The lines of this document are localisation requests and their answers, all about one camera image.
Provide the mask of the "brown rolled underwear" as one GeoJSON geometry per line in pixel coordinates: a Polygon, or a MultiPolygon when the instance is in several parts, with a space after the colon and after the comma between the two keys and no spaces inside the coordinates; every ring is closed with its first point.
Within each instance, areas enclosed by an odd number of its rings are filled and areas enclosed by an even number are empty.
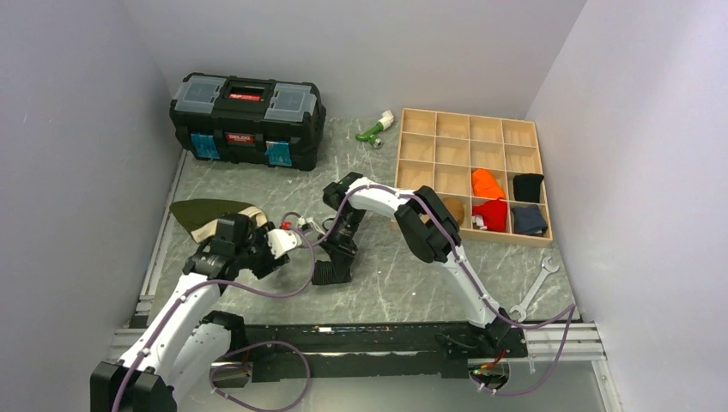
{"type": "Polygon", "coordinates": [[[464,202],[458,197],[446,197],[443,203],[457,224],[462,226],[466,215],[464,202]]]}

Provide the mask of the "wooden compartment tray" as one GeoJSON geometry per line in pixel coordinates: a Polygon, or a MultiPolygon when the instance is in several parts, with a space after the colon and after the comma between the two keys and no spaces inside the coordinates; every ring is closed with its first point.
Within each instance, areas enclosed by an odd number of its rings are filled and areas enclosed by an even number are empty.
{"type": "Polygon", "coordinates": [[[508,119],[403,109],[399,127],[395,185],[415,190],[431,187],[441,198],[458,197],[465,205],[465,221],[460,226],[464,237],[487,241],[546,247],[553,241],[545,176],[540,203],[513,199],[513,177],[523,173],[543,174],[541,153],[534,123],[508,119]],[[507,229],[504,233],[478,230],[472,207],[488,200],[472,193],[471,174],[476,169],[491,172],[506,194],[507,229]],[[549,224],[544,236],[513,232],[512,207],[537,205],[549,224]]]}

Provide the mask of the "black striped underwear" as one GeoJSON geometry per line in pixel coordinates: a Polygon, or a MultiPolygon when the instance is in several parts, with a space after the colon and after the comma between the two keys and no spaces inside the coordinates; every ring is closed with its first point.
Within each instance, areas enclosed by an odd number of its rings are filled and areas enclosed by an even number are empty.
{"type": "Polygon", "coordinates": [[[317,260],[312,276],[312,285],[328,286],[352,282],[349,264],[317,260]]]}

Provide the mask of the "red rolled underwear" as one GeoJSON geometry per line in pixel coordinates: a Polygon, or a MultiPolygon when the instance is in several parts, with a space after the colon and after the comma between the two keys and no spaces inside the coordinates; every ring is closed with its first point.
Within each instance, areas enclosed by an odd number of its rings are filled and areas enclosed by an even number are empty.
{"type": "Polygon", "coordinates": [[[483,231],[504,233],[507,229],[507,203],[501,198],[472,207],[475,228],[483,231]]]}

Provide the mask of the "orange rolled underwear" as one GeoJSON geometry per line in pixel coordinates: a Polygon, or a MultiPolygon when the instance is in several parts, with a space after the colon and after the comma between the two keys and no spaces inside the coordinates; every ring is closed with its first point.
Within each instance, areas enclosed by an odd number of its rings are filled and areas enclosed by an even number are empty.
{"type": "Polygon", "coordinates": [[[475,197],[506,198],[506,194],[495,176],[485,169],[476,169],[472,172],[471,186],[475,197]]]}

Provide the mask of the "green and white pipe fitting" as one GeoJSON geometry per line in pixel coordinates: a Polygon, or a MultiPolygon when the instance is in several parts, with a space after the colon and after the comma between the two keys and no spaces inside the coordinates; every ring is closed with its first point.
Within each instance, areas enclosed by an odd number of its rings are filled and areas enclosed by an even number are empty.
{"type": "Polygon", "coordinates": [[[391,110],[387,110],[381,113],[380,119],[370,129],[357,134],[355,140],[357,142],[366,142],[375,149],[381,148],[383,142],[379,136],[380,132],[386,131],[391,128],[394,123],[395,116],[391,110]]]}

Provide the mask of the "olive green underwear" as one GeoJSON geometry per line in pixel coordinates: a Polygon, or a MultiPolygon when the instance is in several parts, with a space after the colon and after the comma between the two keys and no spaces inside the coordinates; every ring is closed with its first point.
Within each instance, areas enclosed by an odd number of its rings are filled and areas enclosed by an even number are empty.
{"type": "Polygon", "coordinates": [[[224,199],[197,198],[177,201],[171,203],[169,211],[198,245],[215,235],[217,221],[224,215],[246,216],[253,220],[255,228],[269,222],[266,214],[257,206],[224,199]]]}

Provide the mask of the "silver wrench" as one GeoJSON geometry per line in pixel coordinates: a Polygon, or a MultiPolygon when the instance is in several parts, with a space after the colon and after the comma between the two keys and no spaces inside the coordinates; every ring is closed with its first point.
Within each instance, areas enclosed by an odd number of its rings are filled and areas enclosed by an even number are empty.
{"type": "Polygon", "coordinates": [[[556,273],[559,268],[559,264],[554,264],[552,262],[552,257],[544,257],[542,259],[541,270],[535,281],[531,284],[523,299],[517,305],[512,306],[509,310],[509,313],[513,315],[513,320],[520,323],[526,320],[529,305],[534,300],[537,292],[541,289],[546,279],[550,275],[556,273]]]}

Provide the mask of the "navy blue rolled underwear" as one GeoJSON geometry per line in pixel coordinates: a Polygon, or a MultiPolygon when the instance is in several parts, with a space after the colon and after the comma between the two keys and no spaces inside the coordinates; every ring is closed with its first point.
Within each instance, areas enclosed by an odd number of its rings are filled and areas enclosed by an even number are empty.
{"type": "Polygon", "coordinates": [[[513,232],[528,236],[544,236],[549,229],[549,224],[543,217],[537,205],[524,207],[512,207],[513,232]]]}

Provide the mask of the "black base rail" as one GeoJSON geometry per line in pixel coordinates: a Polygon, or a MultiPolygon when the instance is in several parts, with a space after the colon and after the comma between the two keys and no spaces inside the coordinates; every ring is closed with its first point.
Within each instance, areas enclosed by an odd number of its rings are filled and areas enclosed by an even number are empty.
{"type": "Polygon", "coordinates": [[[525,333],[482,332],[467,322],[249,324],[214,360],[216,380],[232,385],[234,367],[254,383],[283,379],[435,375],[465,379],[474,367],[528,355],[525,333]]]}

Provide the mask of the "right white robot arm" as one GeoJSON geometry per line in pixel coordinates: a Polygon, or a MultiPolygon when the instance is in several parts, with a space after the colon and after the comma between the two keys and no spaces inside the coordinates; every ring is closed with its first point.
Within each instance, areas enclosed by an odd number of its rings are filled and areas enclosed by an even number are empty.
{"type": "Polygon", "coordinates": [[[317,240],[328,258],[315,264],[314,284],[351,281],[351,267],[358,252],[355,233],[366,213],[382,215],[395,220],[416,258],[446,274],[464,307],[476,351],[493,356],[505,347],[512,320],[476,275],[462,245],[459,223],[431,187],[397,189],[349,173],[324,188],[323,202],[336,215],[317,240]]]}

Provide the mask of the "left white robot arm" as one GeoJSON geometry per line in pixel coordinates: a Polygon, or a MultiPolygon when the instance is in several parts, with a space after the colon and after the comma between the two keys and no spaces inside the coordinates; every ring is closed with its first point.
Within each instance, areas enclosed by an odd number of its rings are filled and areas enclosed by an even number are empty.
{"type": "Polygon", "coordinates": [[[91,410],[177,410],[214,360],[233,361],[245,353],[243,319],[211,307],[241,270],[267,276],[302,243],[255,207],[209,221],[191,237],[197,251],[153,323],[118,360],[102,361],[92,372],[91,410]]]}

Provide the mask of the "black rolled underwear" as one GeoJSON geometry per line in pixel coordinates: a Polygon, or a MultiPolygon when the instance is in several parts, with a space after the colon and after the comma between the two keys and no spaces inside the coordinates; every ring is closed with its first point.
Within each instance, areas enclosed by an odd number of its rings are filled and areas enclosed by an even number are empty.
{"type": "Polygon", "coordinates": [[[513,199],[523,203],[540,203],[544,176],[540,173],[523,173],[513,177],[513,199]]]}

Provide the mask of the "aluminium frame rail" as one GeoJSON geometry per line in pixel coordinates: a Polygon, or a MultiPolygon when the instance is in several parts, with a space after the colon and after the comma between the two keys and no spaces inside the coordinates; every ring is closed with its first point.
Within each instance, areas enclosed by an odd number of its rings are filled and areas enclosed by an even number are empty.
{"type": "Polygon", "coordinates": [[[161,226],[145,272],[134,312],[132,313],[130,321],[114,332],[113,339],[111,340],[107,350],[106,359],[108,361],[115,361],[119,358],[133,345],[133,338],[140,337],[146,329],[149,314],[151,313],[153,304],[155,303],[155,296],[163,272],[163,265],[168,252],[168,247],[171,243],[173,227],[175,225],[173,215],[170,212],[170,206],[175,200],[188,156],[189,155],[184,151],[179,158],[177,169],[167,195],[161,226]]]}

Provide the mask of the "black plastic toolbox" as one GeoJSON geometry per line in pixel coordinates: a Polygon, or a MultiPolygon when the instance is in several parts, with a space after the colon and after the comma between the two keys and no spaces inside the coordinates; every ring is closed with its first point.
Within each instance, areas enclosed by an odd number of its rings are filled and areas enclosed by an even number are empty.
{"type": "Polygon", "coordinates": [[[180,145],[198,160],[312,171],[326,109],[310,82],[190,73],[169,116],[180,145]]]}

